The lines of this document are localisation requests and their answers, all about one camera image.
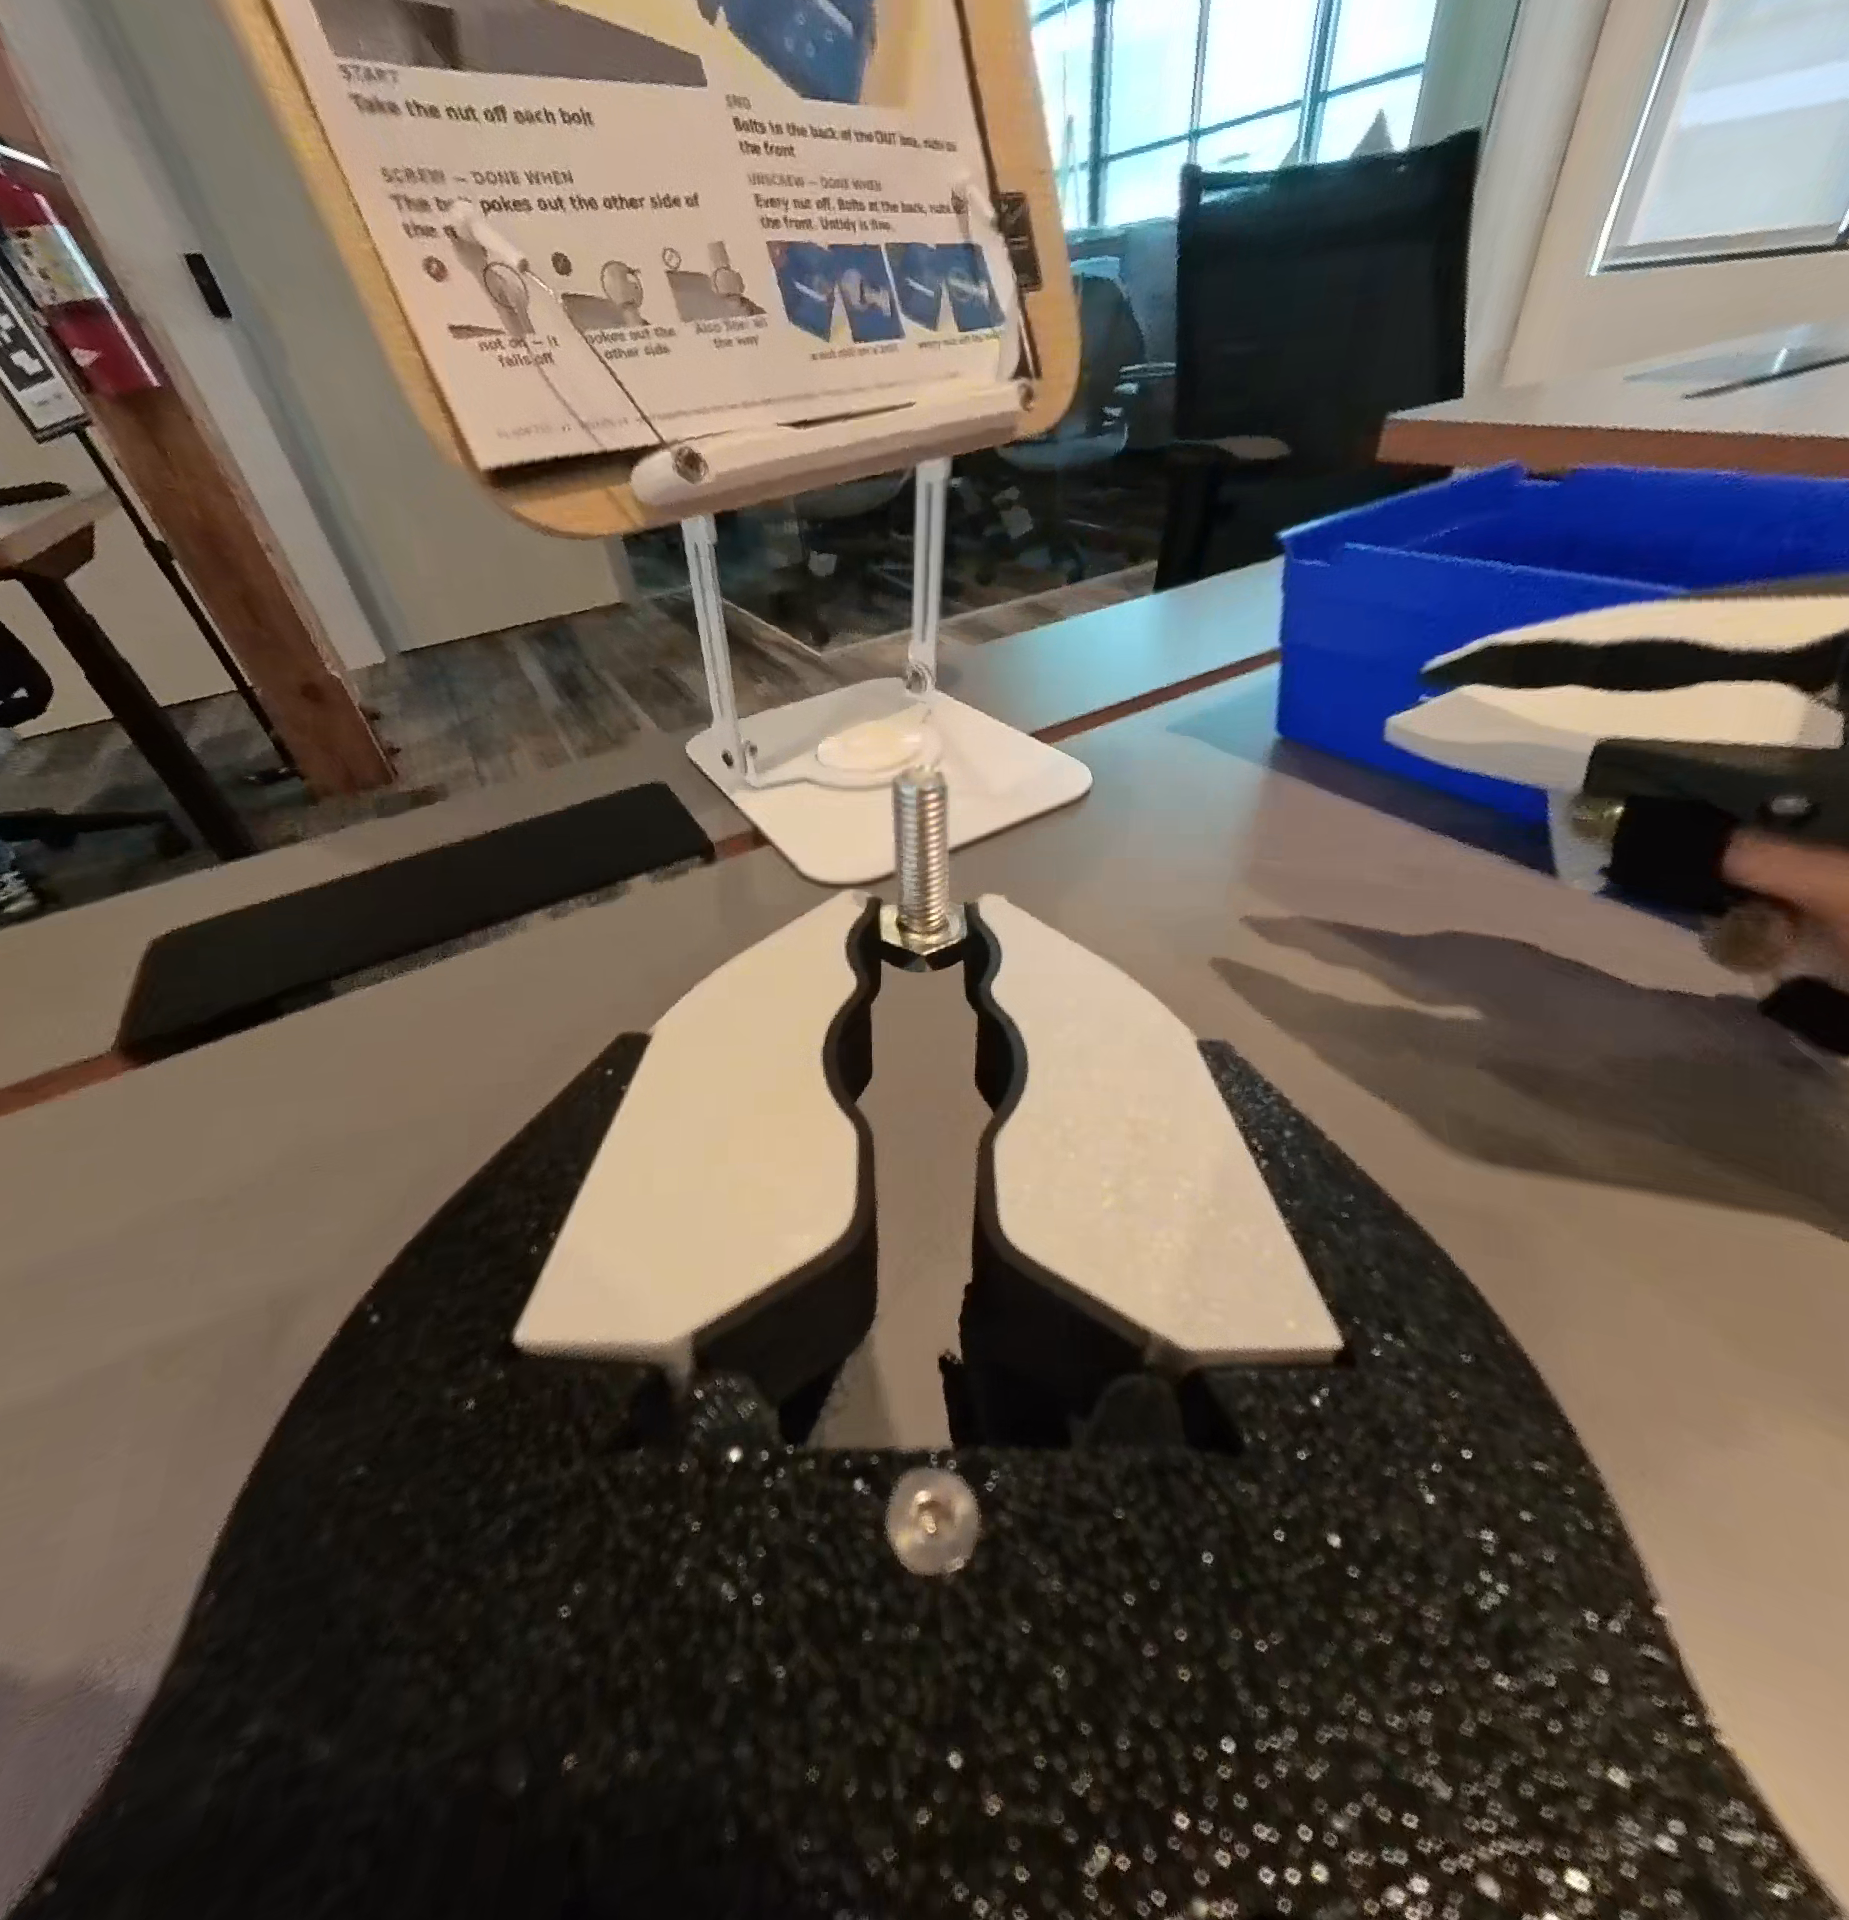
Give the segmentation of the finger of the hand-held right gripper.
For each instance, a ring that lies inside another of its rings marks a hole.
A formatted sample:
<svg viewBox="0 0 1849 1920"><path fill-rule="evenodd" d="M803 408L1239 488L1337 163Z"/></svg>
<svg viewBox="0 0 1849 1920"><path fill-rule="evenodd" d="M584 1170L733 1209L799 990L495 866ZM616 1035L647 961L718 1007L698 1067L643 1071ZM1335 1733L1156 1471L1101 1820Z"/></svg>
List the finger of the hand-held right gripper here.
<svg viewBox="0 0 1849 1920"><path fill-rule="evenodd" d="M1402 752L1549 796L1584 785L1603 741L1832 749L1844 730L1833 706L1785 685L1459 687L1384 722L1388 744Z"/></svg>
<svg viewBox="0 0 1849 1920"><path fill-rule="evenodd" d="M1849 591L1653 599L1538 621L1429 661L1422 685L1619 692L1784 685L1849 697Z"/></svg>

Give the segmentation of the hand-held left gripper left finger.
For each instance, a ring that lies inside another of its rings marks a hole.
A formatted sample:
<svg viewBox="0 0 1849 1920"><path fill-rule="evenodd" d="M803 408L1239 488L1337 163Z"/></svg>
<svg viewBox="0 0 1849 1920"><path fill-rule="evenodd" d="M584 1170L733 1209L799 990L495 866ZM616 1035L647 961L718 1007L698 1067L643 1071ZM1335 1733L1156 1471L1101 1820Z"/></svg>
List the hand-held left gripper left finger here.
<svg viewBox="0 0 1849 1920"><path fill-rule="evenodd" d="M819 1410L879 1304L863 1092L880 906L838 893L709 973L647 1035L514 1342Z"/></svg>

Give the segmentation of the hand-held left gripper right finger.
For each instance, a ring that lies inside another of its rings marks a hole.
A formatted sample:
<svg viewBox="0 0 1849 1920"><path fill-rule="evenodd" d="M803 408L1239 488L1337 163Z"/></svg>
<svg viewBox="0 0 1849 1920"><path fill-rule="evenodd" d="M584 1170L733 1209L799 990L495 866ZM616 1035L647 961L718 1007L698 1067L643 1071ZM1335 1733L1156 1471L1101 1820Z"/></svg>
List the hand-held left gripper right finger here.
<svg viewBox="0 0 1849 1920"><path fill-rule="evenodd" d="M1002 893L965 967L987 1104L959 1363L978 1410L1335 1364L1346 1334L1194 1030Z"/></svg>

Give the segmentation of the blue plastic bin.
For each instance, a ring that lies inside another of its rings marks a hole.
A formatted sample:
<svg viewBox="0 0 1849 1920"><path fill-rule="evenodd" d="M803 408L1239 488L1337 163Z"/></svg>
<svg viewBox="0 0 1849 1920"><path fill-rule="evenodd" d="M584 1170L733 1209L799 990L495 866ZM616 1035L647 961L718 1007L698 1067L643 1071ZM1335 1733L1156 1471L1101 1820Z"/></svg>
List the blue plastic bin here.
<svg viewBox="0 0 1849 1920"><path fill-rule="evenodd" d="M1849 574L1849 477L1517 464L1286 530L1278 730L1524 826L1535 785L1384 740L1421 668L1481 636L1683 591Z"/></svg>

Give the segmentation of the silver hex bolt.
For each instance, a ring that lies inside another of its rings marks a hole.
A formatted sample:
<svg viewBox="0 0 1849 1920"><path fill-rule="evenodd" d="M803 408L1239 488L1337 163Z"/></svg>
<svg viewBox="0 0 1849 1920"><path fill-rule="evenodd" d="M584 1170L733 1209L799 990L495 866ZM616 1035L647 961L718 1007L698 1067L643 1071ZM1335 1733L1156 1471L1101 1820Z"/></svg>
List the silver hex bolt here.
<svg viewBox="0 0 1849 1920"><path fill-rule="evenodd" d="M907 970L959 963L969 912L952 873L950 782L937 763L913 763L891 784L897 893L879 902L884 957Z"/></svg>

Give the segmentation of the person's right hand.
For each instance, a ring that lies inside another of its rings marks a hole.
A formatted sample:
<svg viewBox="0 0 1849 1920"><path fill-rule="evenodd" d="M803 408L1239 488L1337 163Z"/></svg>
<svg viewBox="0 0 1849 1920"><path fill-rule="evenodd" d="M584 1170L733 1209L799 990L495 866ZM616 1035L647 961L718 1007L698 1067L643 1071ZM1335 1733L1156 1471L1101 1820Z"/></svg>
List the person's right hand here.
<svg viewBox="0 0 1849 1920"><path fill-rule="evenodd" d="M1706 955L1733 973L1849 992L1849 850L1738 828L1722 876L1743 898L1705 926Z"/></svg>

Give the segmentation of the wooden edged background table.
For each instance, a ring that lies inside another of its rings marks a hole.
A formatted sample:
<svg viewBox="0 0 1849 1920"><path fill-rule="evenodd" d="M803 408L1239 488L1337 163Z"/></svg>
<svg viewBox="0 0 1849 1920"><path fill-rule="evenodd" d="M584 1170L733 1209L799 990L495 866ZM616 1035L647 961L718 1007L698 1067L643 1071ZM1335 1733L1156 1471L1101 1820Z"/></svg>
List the wooden edged background table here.
<svg viewBox="0 0 1849 1920"><path fill-rule="evenodd" d="M1849 480L1849 349L1757 381L1598 370L1461 396L1388 418L1378 460L1748 470Z"/></svg>

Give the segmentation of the black table mat strip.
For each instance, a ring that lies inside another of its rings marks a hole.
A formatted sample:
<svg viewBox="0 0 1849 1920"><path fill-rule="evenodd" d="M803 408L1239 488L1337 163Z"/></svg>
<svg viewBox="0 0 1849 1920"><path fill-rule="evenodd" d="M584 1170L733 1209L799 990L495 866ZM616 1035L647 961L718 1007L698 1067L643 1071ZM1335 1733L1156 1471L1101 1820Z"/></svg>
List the black table mat strip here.
<svg viewBox="0 0 1849 1920"><path fill-rule="evenodd" d="M240 904L145 947L114 1049L163 1058L211 1043L342 979L714 853L678 794L651 782Z"/></svg>

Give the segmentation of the white document stand wooden board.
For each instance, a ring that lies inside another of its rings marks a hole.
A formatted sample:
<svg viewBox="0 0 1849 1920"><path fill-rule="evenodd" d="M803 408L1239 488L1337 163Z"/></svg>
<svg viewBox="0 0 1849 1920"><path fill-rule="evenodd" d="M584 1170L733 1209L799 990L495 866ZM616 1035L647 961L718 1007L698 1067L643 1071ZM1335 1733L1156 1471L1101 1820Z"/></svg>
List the white document stand wooden board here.
<svg viewBox="0 0 1849 1920"><path fill-rule="evenodd" d="M985 150L985 219L1002 241L1006 291L1015 298L1005 379L944 381L906 400L886 396L858 413L746 425L494 473L464 451L268 7L218 11L264 91L384 356L439 451L507 514L541 534L606 539L682 527L712 708L688 755L749 828L803 877L847 890L891 873L888 793L915 760L944 770L956 850L1081 801L1092 784L1081 760L954 696L937 668L954 462L1029 441L1057 425L1081 371L1081 321L1062 254L1049 127L1021 3L957 3ZM913 504L903 668L744 717L721 582L721 514L888 475L911 483Z"/></svg>

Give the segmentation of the black mesh chair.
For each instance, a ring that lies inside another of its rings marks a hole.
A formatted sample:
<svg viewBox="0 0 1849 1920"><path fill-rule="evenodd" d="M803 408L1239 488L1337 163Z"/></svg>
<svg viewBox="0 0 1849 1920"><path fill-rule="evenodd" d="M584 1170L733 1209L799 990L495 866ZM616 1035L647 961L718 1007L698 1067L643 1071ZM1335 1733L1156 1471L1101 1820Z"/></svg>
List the black mesh chair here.
<svg viewBox="0 0 1849 1920"><path fill-rule="evenodd" d="M1306 521L1438 483L1392 413L1464 394L1483 131L1268 174L1183 172L1173 441L1153 588L1279 555Z"/></svg>

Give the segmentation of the grey office chair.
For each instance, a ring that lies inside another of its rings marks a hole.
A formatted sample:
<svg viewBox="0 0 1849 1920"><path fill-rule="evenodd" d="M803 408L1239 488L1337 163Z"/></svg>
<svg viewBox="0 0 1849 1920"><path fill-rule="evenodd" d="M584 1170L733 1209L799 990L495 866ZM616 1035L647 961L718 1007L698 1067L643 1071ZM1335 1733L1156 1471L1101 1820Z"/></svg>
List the grey office chair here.
<svg viewBox="0 0 1849 1920"><path fill-rule="evenodd" d="M1087 541L1106 527L1084 514L1092 488L1132 441L1132 421L1171 370L1153 362L1127 284L1104 261L1072 265L1072 293L1081 321L1081 371L1076 391L1045 434L1009 445L1018 504L1030 514L1019 543L1042 549L1063 585L1079 585L1087 567Z"/></svg>

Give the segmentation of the glass window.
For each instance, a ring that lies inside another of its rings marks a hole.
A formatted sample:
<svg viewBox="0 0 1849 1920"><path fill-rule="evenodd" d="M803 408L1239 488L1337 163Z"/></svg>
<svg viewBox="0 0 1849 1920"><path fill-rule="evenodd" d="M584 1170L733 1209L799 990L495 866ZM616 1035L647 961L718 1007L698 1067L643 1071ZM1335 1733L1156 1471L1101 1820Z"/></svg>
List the glass window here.
<svg viewBox="0 0 1849 1920"><path fill-rule="evenodd" d="M1488 121L1515 3L1040 2L1063 226L1166 217L1190 165L1271 174Z"/></svg>

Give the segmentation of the printed instruction sheet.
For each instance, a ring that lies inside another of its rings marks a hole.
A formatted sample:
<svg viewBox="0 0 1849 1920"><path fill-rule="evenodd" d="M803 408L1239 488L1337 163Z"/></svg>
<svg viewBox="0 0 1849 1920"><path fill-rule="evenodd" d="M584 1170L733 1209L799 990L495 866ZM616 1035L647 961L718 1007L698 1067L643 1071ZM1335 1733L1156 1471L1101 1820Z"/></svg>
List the printed instruction sheet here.
<svg viewBox="0 0 1849 1920"><path fill-rule="evenodd" d="M268 11L486 473L1009 371L957 3Z"/></svg>

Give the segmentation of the wooden desk black legs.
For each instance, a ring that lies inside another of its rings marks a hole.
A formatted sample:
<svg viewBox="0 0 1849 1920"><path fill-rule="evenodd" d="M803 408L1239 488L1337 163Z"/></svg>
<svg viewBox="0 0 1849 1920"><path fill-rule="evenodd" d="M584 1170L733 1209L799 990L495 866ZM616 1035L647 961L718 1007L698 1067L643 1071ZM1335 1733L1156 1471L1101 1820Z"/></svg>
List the wooden desk black legs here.
<svg viewBox="0 0 1849 1920"><path fill-rule="evenodd" d="M0 585L16 582L43 611L61 652L166 785L191 839L220 860L250 859L261 847L240 809L72 590L72 576L96 558L109 504L61 492L0 506Z"/></svg>

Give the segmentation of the black white marker sign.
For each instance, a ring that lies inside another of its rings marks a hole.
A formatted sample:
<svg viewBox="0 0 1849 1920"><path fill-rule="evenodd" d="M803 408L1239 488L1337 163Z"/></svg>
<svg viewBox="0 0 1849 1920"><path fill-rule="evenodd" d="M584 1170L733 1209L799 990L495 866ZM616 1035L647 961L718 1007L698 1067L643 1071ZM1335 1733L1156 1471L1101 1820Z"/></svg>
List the black white marker sign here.
<svg viewBox="0 0 1849 1920"><path fill-rule="evenodd" d="M283 732L277 732L277 729L264 713L263 701L250 678L244 675L240 662L233 657L232 648L223 641L202 600L191 590L191 582L179 570L169 543L153 530L147 516L143 514L143 508L100 449L96 427L89 418L89 408L79 399L72 396L65 368L60 368L55 349L46 342L40 324L21 317L18 293L3 274L0 394L23 418L25 428L35 441L49 445L53 439L72 439L83 449L89 462L100 475L100 482L109 488L120 511L133 524L133 530L136 532L145 555L159 567L179 606L185 610L198 634L206 639L211 655L215 657L224 678L242 700L244 708L255 720L257 729L263 729L264 740L272 746L277 763L274 772L252 775L252 782L283 784L287 779L302 779L302 770L296 763L290 751L287 749Z"/></svg>

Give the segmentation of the red fire extinguisher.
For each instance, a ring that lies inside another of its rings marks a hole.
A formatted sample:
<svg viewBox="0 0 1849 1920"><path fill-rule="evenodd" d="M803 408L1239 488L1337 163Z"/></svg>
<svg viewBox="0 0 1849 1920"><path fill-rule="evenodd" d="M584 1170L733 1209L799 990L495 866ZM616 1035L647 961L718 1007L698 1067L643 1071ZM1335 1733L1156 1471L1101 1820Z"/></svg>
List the red fire extinguisher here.
<svg viewBox="0 0 1849 1920"><path fill-rule="evenodd" d="M0 274L26 321L45 330L65 371L89 394L136 399L166 389L166 371L53 195L45 167L0 142Z"/></svg>

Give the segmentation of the wooden post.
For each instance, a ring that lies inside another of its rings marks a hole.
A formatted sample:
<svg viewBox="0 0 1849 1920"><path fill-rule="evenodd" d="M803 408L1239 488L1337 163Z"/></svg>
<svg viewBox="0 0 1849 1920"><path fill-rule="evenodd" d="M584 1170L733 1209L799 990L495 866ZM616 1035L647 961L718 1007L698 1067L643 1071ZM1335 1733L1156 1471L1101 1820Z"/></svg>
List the wooden post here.
<svg viewBox="0 0 1849 1920"><path fill-rule="evenodd" d="M230 668L320 796L398 768L354 685L384 657L285 438L191 274L202 235L82 3L0 3L5 167L72 230L157 373L86 389L98 439L195 593Z"/></svg>

